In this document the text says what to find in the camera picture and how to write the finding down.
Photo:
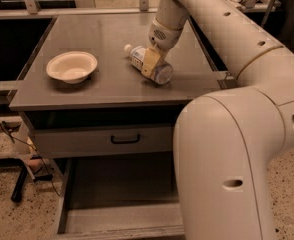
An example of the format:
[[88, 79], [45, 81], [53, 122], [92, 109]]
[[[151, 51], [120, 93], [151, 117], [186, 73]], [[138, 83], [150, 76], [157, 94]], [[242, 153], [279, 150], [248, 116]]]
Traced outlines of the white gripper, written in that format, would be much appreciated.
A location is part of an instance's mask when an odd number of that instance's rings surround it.
[[149, 41], [152, 47], [145, 51], [141, 73], [151, 78], [155, 68], [163, 61], [165, 56], [178, 42], [182, 33], [181, 28], [165, 26], [156, 18], [152, 20], [148, 32]]

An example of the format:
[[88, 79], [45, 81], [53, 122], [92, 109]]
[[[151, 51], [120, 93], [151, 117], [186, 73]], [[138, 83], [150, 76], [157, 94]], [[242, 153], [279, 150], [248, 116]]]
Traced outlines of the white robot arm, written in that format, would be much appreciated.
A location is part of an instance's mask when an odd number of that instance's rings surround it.
[[294, 147], [294, 54], [226, 0], [161, 0], [144, 73], [191, 16], [237, 82], [180, 113], [173, 155], [186, 240], [276, 240], [267, 166]]

